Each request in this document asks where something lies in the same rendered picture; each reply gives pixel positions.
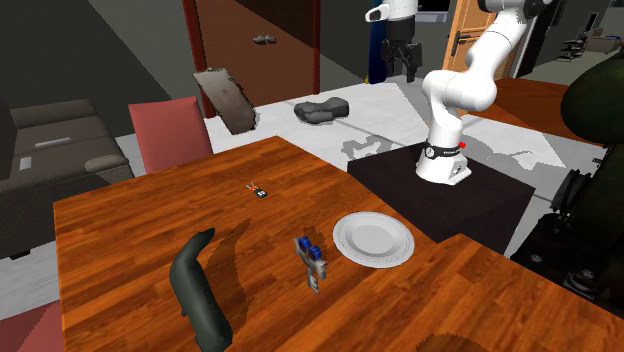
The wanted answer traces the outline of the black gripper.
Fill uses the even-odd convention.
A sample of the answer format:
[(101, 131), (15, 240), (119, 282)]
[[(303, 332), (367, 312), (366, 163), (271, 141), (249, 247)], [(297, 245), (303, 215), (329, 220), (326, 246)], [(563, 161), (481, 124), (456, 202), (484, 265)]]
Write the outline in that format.
[(415, 19), (405, 18), (386, 22), (386, 39), (381, 44), (381, 58), (387, 76), (393, 76), (395, 71), (396, 47), (406, 47), (407, 74), (406, 81), (412, 83), (419, 67), (422, 66), (422, 45), (412, 43), (415, 34)]

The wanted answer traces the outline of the blue upright object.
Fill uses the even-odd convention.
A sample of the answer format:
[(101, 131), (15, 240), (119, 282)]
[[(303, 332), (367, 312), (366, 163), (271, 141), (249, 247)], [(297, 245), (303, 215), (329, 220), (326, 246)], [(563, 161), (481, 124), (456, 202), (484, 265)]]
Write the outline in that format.
[(383, 82), (386, 77), (386, 66), (382, 59), (382, 42), (386, 39), (385, 21), (373, 22), (370, 32), (368, 83)]

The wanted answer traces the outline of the orange door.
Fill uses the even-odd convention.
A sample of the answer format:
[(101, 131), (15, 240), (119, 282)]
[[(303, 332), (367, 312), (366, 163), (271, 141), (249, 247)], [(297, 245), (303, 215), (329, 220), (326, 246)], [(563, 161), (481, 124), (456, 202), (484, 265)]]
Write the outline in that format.
[(527, 27), (519, 0), (456, 0), (442, 69), (506, 77)]

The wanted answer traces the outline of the dark grey cushion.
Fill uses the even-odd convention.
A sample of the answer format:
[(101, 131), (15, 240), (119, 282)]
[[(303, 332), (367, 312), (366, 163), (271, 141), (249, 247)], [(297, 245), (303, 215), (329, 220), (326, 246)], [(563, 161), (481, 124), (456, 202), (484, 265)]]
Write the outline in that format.
[(294, 106), (295, 115), (310, 124), (320, 124), (349, 115), (349, 103), (338, 97), (331, 97), (323, 103), (303, 102)]

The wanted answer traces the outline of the brown wooden cabinet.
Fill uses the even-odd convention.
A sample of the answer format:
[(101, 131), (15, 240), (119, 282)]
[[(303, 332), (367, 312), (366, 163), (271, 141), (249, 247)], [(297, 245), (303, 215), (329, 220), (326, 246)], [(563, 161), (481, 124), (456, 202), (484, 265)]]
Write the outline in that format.
[(181, 0), (195, 67), (225, 68), (258, 107), (320, 92), (321, 0)]

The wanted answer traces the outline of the dark robot stand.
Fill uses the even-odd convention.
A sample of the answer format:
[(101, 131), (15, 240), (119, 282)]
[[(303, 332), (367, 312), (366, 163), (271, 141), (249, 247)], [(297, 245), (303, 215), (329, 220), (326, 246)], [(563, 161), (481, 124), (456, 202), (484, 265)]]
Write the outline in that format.
[(347, 172), (433, 241), (461, 233), (502, 254), (535, 188), (470, 159), (454, 186), (416, 174), (421, 143), (352, 160)]

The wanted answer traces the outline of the grey flat slab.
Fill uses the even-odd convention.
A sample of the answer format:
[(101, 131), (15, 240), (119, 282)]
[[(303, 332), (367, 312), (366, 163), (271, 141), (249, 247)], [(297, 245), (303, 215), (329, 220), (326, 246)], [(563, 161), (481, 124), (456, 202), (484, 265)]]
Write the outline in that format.
[(207, 68), (195, 72), (193, 78), (232, 135), (255, 129), (255, 108), (227, 69)]

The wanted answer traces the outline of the white round plate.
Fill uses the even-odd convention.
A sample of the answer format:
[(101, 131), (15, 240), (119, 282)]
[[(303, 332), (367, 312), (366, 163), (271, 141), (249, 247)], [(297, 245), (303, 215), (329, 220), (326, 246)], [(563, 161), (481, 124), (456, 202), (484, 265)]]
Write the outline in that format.
[(400, 266), (415, 249), (411, 231), (397, 219), (378, 212), (344, 216), (334, 226), (332, 236), (344, 257), (368, 268)]

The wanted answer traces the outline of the grey shelf unit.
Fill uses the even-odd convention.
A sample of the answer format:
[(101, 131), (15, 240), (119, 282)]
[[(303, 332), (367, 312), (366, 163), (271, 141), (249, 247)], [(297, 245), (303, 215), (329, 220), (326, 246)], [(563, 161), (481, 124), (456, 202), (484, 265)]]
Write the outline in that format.
[(603, 36), (603, 28), (596, 26), (597, 19), (598, 13), (591, 12), (578, 37), (564, 42), (556, 61), (571, 62), (585, 52), (609, 54), (620, 47), (624, 39), (618, 35)]

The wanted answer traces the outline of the grey tool with blue knobs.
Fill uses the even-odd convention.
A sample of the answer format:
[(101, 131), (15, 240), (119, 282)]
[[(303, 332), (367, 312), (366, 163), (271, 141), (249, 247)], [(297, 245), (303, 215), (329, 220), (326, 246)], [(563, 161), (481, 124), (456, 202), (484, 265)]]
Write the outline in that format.
[(307, 268), (307, 284), (318, 294), (318, 280), (325, 280), (327, 277), (327, 262), (322, 258), (322, 251), (318, 246), (312, 245), (306, 236), (295, 237), (293, 241), (295, 254), (300, 257)]

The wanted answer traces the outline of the red chair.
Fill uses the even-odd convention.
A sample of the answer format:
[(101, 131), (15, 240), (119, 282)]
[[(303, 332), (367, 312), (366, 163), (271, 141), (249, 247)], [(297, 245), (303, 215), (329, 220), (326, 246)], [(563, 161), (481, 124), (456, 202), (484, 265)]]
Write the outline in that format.
[(60, 301), (1, 320), (0, 352), (64, 352)]
[(147, 173), (213, 154), (195, 96), (130, 104), (128, 109)]

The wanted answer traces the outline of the dark machine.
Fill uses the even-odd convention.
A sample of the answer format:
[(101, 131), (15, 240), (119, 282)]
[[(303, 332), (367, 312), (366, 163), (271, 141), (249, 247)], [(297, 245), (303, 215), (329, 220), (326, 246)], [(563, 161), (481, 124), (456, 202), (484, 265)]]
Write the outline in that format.
[(596, 162), (568, 173), (511, 259), (624, 320), (624, 144)]

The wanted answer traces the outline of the wooden table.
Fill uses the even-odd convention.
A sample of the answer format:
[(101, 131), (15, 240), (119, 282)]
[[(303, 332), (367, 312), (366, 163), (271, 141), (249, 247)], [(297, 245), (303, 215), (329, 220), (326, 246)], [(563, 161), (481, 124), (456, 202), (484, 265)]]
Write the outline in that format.
[[(214, 228), (199, 260), (234, 330), (228, 352), (415, 352), (441, 333), (488, 352), (624, 352), (624, 320), (464, 235), (415, 231), (392, 269), (349, 261), (332, 230), (356, 211), (391, 208), (278, 137), (58, 201), (65, 351), (197, 352), (168, 273)], [(327, 262), (318, 294), (295, 254), (303, 236)]]

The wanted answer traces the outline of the dark green curved object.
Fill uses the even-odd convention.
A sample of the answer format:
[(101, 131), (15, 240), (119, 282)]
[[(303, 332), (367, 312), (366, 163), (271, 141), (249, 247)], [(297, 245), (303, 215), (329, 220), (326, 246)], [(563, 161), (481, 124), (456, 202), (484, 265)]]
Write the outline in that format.
[(169, 271), (169, 281), (195, 333), (201, 352), (225, 352), (232, 344), (233, 330), (220, 309), (203, 267), (197, 260), (210, 243), (214, 228), (193, 235), (176, 255)]

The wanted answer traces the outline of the grey-brown sofa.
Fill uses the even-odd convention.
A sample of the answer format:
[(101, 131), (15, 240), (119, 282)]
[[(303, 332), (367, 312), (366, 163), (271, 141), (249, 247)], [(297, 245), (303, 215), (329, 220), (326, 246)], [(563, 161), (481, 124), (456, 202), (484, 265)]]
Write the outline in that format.
[(11, 109), (0, 98), (0, 259), (55, 239), (55, 202), (133, 177), (90, 100)]

